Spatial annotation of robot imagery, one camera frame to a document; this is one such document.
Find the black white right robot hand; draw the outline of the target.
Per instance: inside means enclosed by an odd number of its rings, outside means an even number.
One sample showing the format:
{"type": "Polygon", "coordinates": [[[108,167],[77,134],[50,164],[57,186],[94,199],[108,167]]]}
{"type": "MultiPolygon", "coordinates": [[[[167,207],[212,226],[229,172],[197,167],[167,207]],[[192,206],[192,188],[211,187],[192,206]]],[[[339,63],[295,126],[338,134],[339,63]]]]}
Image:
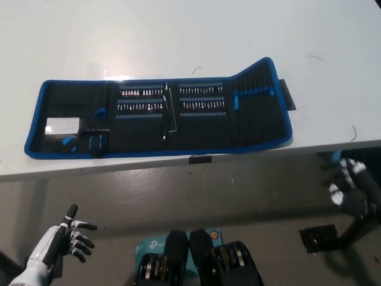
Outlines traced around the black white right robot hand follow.
{"type": "Polygon", "coordinates": [[[368,195],[362,175],[364,163],[351,158],[340,161],[338,176],[329,185],[332,203],[342,210],[367,212],[368,195]]]}

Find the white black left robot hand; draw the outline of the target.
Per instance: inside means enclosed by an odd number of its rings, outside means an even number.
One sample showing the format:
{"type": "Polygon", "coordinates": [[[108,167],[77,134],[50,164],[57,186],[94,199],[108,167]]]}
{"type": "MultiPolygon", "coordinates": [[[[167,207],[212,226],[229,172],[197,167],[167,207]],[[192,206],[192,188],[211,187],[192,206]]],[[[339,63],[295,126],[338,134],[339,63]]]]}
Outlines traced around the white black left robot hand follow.
{"type": "Polygon", "coordinates": [[[41,263],[50,270],[65,255],[72,255],[82,263],[86,261],[86,256],[92,254],[91,249],[95,248],[95,245],[79,230],[95,231],[98,227],[89,222],[76,220],[77,210],[78,205],[71,205],[61,223],[45,232],[27,259],[27,266],[41,263]]]}

